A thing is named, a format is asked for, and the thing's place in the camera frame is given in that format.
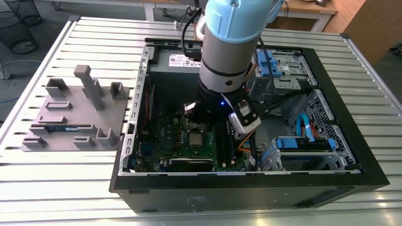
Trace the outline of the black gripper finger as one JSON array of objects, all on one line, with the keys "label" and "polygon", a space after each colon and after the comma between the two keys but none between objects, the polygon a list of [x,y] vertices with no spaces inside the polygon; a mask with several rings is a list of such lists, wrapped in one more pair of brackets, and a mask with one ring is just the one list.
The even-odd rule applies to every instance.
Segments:
[{"label": "black gripper finger", "polygon": [[190,117],[190,116],[193,116],[194,115],[194,113],[196,113],[196,107],[197,107],[197,103],[186,103],[185,105],[184,105],[184,115],[186,116],[186,117]]}]

